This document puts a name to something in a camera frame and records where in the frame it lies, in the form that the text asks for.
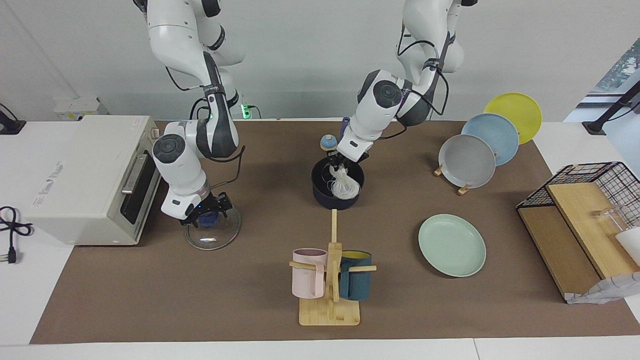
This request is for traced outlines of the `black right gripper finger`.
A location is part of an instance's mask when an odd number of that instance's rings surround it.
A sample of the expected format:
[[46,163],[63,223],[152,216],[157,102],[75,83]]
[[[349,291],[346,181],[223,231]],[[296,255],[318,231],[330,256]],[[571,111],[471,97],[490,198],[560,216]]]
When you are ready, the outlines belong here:
[[196,227],[199,227],[199,225],[197,224],[199,221],[199,218],[202,215],[210,214],[211,212],[210,209],[205,207],[194,207],[194,208],[189,208],[189,210],[191,210],[191,212],[182,221],[183,226],[192,224]]
[[210,193],[212,200],[210,201],[210,210],[212,212],[222,213],[224,217],[227,217],[227,212],[233,208],[230,198],[227,193],[219,193],[214,195]]

